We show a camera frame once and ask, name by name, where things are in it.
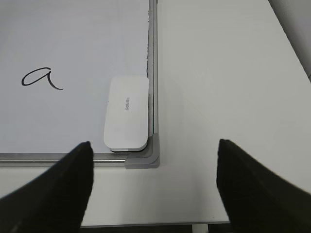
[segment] whiteboard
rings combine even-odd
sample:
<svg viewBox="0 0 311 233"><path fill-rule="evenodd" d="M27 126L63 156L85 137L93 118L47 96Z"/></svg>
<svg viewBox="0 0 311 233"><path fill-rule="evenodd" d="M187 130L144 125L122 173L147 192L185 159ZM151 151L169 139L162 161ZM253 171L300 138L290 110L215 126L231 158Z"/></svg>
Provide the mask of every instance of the whiteboard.
<svg viewBox="0 0 311 233"><path fill-rule="evenodd" d="M83 141L110 152L110 81L147 75L148 8L148 0L0 0L0 152L66 153Z"/></svg>

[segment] whiteboard eraser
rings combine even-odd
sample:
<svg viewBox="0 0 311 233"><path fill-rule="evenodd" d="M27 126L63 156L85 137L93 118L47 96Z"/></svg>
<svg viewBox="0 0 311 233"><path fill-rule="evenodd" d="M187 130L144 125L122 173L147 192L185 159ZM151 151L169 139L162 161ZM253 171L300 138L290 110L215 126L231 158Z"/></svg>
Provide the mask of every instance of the whiteboard eraser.
<svg viewBox="0 0 311 233"><path fill-rule="evenodd" d="M104 143L111 151L140 151L148 139L149 79L115 77L111 81Z"/></svg>

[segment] white table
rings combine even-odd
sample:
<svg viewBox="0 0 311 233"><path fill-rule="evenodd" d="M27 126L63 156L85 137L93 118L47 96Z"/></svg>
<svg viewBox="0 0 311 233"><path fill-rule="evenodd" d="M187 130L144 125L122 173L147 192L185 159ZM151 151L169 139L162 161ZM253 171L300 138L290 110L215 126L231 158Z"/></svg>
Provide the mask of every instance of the white table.
<svg viewBox="0 0 311 233"><path fill-rule="evenodd" d="M220 138L311 192L311 86L268 1L159 0L161 166L95 169L84 225L228 221ZM3 196L44 169L0 169Z"/></svg>

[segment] black marker writing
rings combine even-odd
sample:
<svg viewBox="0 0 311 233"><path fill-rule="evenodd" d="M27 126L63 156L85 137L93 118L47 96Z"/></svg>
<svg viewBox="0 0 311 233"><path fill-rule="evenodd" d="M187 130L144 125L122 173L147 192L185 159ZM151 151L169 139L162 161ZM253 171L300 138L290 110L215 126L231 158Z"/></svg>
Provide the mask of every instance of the black marker writing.
<svg viewBox="0 0 311 233"><path fill-rule="evenodd" d="M48 72L47 74L43 75L42 77L38 78L37 80L31 82L31 83L25 83L25 79L26 79L29 75L35 73L36 71L43 70L43 69L46 69L46 70L48 70L49 72ZM61 89L61 88L56 87L56 86L52 83L52 81L51 81L51 68L48 68L48 67L43 67L43 68L40 68L40 69L36 69L36 70L31 71L30 73L26 74L26 75L24 76L24 78L21 80L21 84L22 84L23 86L29 86L29 85L32 85L32 84L34 84L34 83L40 81L41 79L43 79L43 78L45 78L45 77L47 77L47 79L48 79L48 81L49 81L49 84L50 84L53 88L55 88L56 90L60 90L60 91L63 90L63 89Z"/></svg>

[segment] whiteboard frame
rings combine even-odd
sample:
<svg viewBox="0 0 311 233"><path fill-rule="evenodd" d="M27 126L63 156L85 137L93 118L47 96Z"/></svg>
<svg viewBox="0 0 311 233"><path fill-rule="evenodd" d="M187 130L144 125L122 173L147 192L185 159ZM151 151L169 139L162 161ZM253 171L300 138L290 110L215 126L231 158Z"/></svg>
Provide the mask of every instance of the whiteboard frame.
<svg viewBox="0 0 311 233"><path fill-rule="evenodd" d="M156 168L160 165L157 102L157 0L149 0L148 33L149 114L148 143L140 152L95 153L94 166L123 166L126 169ZM65 153L0 153L0 167L47 167Z"/></svg>

